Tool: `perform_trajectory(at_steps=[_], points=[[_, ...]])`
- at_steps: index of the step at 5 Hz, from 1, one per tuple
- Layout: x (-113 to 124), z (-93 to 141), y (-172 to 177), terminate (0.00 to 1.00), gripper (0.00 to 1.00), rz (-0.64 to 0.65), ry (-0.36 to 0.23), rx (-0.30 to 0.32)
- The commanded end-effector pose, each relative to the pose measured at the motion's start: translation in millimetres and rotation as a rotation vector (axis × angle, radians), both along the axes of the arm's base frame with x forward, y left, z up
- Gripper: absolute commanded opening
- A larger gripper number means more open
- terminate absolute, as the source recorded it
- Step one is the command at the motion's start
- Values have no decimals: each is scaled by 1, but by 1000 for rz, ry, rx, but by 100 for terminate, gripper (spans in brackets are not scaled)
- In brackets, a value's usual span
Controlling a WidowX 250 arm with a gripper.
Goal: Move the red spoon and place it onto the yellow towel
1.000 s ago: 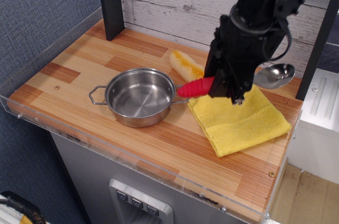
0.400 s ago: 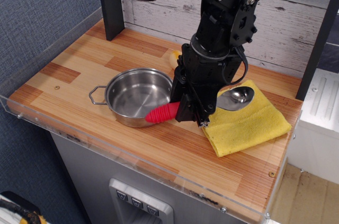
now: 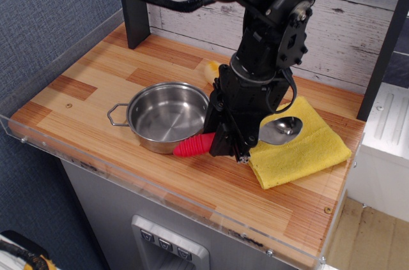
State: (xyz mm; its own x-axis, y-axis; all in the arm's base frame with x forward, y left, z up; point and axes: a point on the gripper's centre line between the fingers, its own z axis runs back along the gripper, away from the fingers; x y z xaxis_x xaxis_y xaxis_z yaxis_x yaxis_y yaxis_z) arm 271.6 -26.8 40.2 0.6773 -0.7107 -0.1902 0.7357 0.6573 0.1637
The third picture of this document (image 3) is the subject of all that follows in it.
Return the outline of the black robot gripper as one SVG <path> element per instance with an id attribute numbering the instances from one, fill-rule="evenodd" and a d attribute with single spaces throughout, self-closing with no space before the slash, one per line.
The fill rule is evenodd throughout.
<path id="1" fill-rule="evenodd" d="M 258 144 L 262 120 L 289 109 L 278 106 L 290 87 L 289 68 L 273 69 L 260 77 L 245 70 L 236 56 L 220 65 L 203 126 L 203 133 L 214 133 L 209 153 L 247 162 L 250 150 Z"/>

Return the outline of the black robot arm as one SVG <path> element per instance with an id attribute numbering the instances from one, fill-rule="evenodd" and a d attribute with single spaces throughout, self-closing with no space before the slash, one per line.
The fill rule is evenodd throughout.
<path id="1" fill-rule="evenodd" d="M 295 90 L 291 67 L 307 52 L 306 25 L 315 0 L 216 0 L 245 9 L 243 36 L 213 83 L 204 132 L 214 135 L 212 156 L 247 160 L 259 139 L 261 121 L 279 112 Z"/>

